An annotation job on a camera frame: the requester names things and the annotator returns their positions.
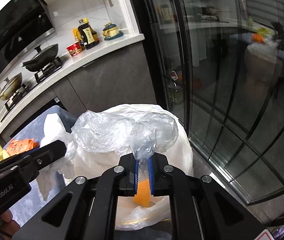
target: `range hood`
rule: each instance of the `range hood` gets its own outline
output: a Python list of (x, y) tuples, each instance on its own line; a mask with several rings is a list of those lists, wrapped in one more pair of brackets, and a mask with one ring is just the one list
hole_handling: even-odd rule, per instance
[(52, 32), (44, 0), (10, 0), (0, 10), (0, 78), (22, 54)]

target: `cabinet door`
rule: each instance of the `cabinet door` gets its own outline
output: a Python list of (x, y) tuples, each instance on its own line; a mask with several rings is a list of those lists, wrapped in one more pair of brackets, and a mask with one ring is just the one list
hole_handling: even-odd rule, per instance
[(59, 98), (66, 110), (78, 118), (82, 113), (86, 111), (85, 106), (81, 102), (78, 95), (75, 93), (72, 85), (67, 77), (62, 78), (56, 82), (52, 89), (56, 96)]
[(120, 104), (156, 104), (142, 43), (109, 53), (68, 79), (88, 110)]

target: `stove burner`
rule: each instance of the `stove burner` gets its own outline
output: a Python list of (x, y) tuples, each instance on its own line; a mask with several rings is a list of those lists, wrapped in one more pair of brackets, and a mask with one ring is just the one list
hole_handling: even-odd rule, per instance
[(46, 65), (45, 68), (34, 74), (36, 82), (40, 84), (54, 72), (58, 71), (62, 67), (62, 64), (62, 60), (59, 57), (56, 57), (55, 60)]
[(8, 115), (8, 113), (18, 104), (18, 102), (21, 101), (21, 99), (27, 95), (27, 93), (30, 91), (29, 87), (22, 84), (21, 87), (11, 96), (10, 99), (8, 99), (5, 103), (5, 107), (7, 109), (7, 112), (2, 117), (1, 122), (3, 119)]

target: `pan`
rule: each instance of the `pan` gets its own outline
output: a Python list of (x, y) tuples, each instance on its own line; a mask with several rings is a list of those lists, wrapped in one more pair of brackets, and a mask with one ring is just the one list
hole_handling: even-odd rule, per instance
[(0, 99), (6, 101), (21, 87), (22, 73), (18, 73), (10, 80), (6, 77), (3, 81), (6, 82), (6, 85), (0, 92)]
[(59, 51), (59, 45), (53, 44), (41, 50), (40, 45), (35, 48), (37, 54), (29, 61), (20, 64), (20, 67), (26, 67), (28, 71), (37, 72), (52, 62)]

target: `metal screw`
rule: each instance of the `metal screw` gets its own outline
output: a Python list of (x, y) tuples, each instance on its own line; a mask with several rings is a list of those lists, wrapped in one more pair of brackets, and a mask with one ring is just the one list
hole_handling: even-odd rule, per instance
[(163, 169), (164, 169), (164, 171), (166, 171), (166, 172), (171, 172), (171, 171), (173, 171), (173, 167), (172, 167), (171, 165), (166, 165), (166, 166), (163, 167)]
[(124, 168), (122, 166), (116, 166), (116, 167), (114, 167), (114, 171), (116, 173), (120, 173), (120, 172), (124, 171)]
[(209, 175), (204, 175), (202, 177), (202, 181), (205, 183), (210, 183), (212, 181), (212, 178)]
[(85, 182), (85, 178), (84, 177), (77, 177), (76, 179), (75, 179), (75, 183), (76, 184), (83, 184)]

